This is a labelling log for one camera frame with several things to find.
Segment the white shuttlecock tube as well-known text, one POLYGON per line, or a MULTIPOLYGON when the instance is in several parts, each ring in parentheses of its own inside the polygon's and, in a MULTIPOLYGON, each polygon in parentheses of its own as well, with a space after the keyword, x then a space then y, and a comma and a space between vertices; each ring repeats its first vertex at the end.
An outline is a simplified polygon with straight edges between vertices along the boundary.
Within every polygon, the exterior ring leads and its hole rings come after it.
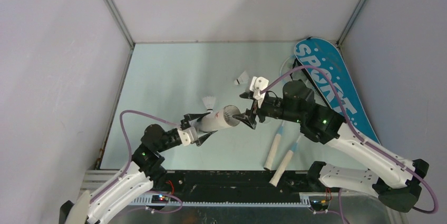
POLYGON ((240 114, 235 105, 227 105, 219 111, 211 112, 198 120, 196 128, 204 133, 236 127, 240 121, 233 116, 240 114))

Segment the white shuttlecock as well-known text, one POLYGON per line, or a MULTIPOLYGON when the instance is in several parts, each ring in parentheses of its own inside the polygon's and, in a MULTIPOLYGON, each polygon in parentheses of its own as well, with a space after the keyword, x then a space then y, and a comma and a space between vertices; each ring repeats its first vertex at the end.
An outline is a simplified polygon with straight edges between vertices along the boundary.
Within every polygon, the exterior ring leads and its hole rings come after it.
POLYGON ((249 74, 247 71, 243 71, 235 80, 234 85, 242 85, 247 84, 250 80, 249 74))
POLYGON ((217 98, 215 96, 205 96, 202 98, 202 102, 207 110, 207 112, 212 112, 216 104, 217 98))

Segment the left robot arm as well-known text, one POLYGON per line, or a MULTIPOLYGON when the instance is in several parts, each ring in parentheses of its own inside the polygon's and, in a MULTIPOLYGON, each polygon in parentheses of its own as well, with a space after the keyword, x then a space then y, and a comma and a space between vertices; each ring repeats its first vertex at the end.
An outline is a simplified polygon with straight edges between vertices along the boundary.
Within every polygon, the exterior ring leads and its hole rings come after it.
POLYGON ((186 114, 180 124, 172 124, 166 131, 159 123, 167 123, 153 115, 143 116, 154 119, 149 125, 135 151, 129 150, 127 163, 107 182, 95 191, 85 191, 75 203, 67 201, 60 207, 59 223, 109 223, 121 210, 145 192, 161 190, 166 186, 166 169, 162 167, 164 157, 160 152, 192 143, 201 145, 210 133, 198 136, 191 125, 194 120, 210 114, 186 114))

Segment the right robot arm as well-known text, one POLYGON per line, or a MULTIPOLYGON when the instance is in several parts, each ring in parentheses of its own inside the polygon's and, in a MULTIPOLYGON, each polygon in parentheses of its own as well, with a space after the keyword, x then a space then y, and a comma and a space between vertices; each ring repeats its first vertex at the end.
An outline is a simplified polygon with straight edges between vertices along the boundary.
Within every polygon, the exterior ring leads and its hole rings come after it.
POLYGON ((300 125, 309 140, 344 152, 365 169, 349 169, 315 161, 307 171, 306 183, 313 191, 343 188, 377 198, 385 206, 409 212, 415 208, 429 164, 422 159, 399 158, 393 152, 354 128, 342 115, 315 102, 314 91, 301 81, 283 86, 282 97, 261 94, 252 87, 241 94, 252 105, 236 119, 254 129, 258 122, 273 118, 300 125))

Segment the blue badminton racket left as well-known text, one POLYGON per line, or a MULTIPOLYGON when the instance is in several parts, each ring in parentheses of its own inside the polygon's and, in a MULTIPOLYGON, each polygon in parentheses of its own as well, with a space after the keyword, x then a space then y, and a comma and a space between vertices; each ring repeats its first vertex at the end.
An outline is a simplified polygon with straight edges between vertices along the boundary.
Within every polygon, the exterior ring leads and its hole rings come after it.
MULTIPOLYGON (((282 76, 284 73, 286 73, 288 70, 293 68, 293 63, 295 61, 295 57, 291 56, 288 59, 285 59, 280 67, 279 70, 279 76, 282 76)), ((282 121, 280 126, 278 127, 278 130, 276 132, 276 134, 274 135, 273 141, 271 143, 266 161, 264 163, 264 169, 267 171, 270 171, 273 167, 273 162, 274 159, 276 157, 277 154, 277 150, 281 141, 281 137, 283 134, 283 129, 284 129, 284 125, 285 125, 285 121, 282 121)))

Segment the blue badminton racket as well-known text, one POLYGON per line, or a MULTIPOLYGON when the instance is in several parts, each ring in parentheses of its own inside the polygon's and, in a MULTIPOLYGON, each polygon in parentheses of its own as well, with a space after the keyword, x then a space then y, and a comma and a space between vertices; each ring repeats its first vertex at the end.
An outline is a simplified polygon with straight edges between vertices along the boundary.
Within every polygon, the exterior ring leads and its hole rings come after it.
MULTIPOLYGON (((284 73, 286 73, 288 70, 293 68, 293 63, 295 61, 295 57, 291 56, 288 59, 285 59, 280 67, 279 70, 279 76, 282 76, 284 73)), ((281 141, 281 137, 283 134, 283 129, 284 129, 284 125, 285 125, 285 121, 282 121, 280 126, 278 127, 278 130, 276 132, 276 134, 274 135, 273 141, 271 143, 266 161, 264 163, 264 169, 267 171, 270 171, 273 167, 273 162, 274 159, 276 157, 277 154, 277 150, 281 141)))
POLYGON ((287 151, 287 153, 285 154, 285 156, 283 157, 280 165, 278 166, 277 170, 275 171, 273 177, 270 180, 270 184, 272 184, 274 187, 277 187, 282 175, 284 174, 288 164, 290 163, 295 151, 298 148, 298 143, 300 141, 300 139, 303 137, 303 135, 301 134, 297 140, 291 145, 291 147, 289 148, 289 150, 287 151))

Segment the blue badminton racket right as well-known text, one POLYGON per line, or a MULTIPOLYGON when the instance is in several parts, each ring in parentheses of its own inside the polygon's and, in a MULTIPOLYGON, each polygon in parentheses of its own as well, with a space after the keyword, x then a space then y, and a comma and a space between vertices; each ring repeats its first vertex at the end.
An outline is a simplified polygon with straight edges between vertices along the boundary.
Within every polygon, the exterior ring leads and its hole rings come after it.
POLYGON ((291 147, 289 148, 289 150, 287 151, 287 153, 285 154, 285 156, 283 157, 280 165, 278 166, 277 170, 275 171, 273 177, 270 180, 270 184, 272 184, 274 187, 277 187, 282 175, 284 174, 288 164, 290 163, 295 151, 298 148, 298 143, 300 141, 300 139, 303 137, 303 135, 301 134, 297 140, 291 145, 291 147))

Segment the clear tube lid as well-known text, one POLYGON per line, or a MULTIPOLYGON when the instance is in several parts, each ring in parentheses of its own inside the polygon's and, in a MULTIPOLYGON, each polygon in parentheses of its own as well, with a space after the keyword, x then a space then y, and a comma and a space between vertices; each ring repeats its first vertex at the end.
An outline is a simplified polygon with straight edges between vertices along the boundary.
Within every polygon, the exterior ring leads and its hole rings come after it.
POLYGON ((260 121, 260 123, 261 123, 261 124, 269 124, 269 123, 271 123, 272 121, 273 121, 273 118, 265 117, 265 118, 264 118, 264 121, 263 121, 263 122, 260 121))

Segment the blue racket cover bag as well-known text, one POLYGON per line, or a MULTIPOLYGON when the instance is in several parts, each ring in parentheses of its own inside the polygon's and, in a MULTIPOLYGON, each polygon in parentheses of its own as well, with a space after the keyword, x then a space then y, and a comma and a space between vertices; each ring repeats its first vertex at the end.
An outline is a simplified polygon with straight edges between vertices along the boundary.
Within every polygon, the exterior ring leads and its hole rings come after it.
POLYGON ((352 125, 379 143, 338 48, 322 38, 310 37, 299 41, 293 48, 293 53, 298 64, 312 65, 325 72, 333 83, 352 125))

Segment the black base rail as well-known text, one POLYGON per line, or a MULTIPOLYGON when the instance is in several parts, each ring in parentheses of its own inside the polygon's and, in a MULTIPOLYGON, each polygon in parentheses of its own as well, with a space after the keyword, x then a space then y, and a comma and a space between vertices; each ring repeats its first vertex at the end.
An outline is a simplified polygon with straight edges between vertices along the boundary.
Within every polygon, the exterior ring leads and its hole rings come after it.
POLYGON ((278 185, 272 171, 170 170, 154 191, 173 192, 189 203, 303 203, 304 195, 325 195, 326 189, 309 181, 305 171, 285 171, 278 185))

